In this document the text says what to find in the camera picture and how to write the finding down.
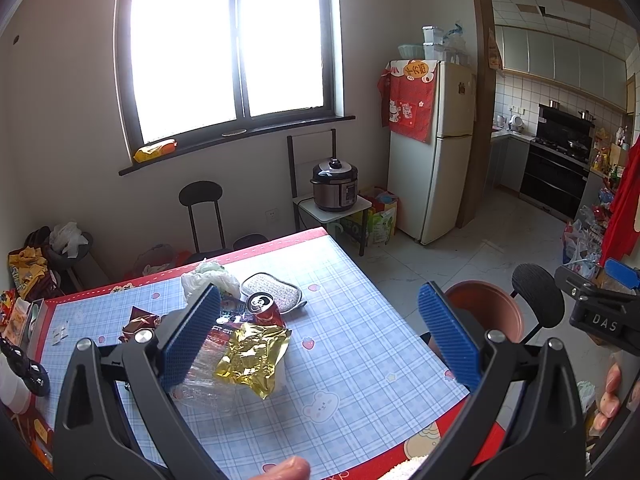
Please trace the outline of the right hand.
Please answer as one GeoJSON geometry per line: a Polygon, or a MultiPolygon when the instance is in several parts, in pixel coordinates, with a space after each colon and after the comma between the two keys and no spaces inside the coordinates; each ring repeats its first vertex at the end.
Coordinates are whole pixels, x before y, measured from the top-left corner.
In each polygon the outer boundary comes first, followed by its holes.
{"type": "Polygon", "coordinates": [[[600,436],[623,407],[623,402],[617,395],[622,378],[623,374],[620,366],[614,362],[606,375],[604,393],[601,396],[596,416],[594,416],[589,430],[592,436],[600,436]]]}

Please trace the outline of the left hand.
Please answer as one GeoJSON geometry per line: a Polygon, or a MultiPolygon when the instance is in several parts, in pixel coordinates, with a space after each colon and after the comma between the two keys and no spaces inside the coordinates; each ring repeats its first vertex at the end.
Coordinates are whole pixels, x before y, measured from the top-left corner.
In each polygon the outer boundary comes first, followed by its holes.
{"type": "Polygon", "coordinates": [[[250,480],[308,480],[309,478],[309,463],[301,457],[293,456],[250,480]]]}

